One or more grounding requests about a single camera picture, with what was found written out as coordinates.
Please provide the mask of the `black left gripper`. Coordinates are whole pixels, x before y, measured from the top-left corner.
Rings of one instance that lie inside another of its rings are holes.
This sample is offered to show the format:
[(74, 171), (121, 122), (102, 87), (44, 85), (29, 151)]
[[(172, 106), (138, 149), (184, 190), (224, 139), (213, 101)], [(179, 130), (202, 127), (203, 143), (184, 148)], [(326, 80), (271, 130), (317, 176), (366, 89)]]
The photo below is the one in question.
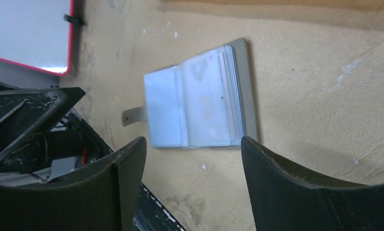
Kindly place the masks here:
[(71, 109), (84, 95), (79, 87), (0, 91), (0, 174), (32, 174), (71, 157), (81, 168), (111, 154)]

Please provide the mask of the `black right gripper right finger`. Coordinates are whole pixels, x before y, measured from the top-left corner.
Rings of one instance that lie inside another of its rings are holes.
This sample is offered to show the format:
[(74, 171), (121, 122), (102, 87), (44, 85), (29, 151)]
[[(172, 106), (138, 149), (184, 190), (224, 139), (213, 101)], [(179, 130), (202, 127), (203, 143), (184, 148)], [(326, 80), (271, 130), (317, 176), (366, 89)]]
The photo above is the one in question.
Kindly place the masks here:
[(384, 184), (333, 178), (241, 139), (241, 157), (259, 231), (384, 231)]

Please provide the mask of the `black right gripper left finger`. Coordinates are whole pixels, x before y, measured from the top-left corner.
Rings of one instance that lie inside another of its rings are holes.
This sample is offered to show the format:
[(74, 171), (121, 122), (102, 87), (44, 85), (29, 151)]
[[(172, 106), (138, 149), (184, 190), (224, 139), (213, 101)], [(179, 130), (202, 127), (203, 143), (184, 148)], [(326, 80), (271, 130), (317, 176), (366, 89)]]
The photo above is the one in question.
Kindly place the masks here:
[(138, 137), (48, 183), (0, 185), (0, 231), (131, 230), (146, 154)]

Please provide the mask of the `grey leather card holder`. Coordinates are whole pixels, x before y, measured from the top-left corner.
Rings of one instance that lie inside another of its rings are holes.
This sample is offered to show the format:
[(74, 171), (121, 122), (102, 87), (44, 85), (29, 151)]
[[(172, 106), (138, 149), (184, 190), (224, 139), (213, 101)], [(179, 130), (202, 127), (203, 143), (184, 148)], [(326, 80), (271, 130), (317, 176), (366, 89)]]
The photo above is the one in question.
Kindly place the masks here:
[(259, 139), (248, 43), (238, 38), (144, 75), (145, 105), (122, 112), (146, 121), (155, 149), (239, 148)]

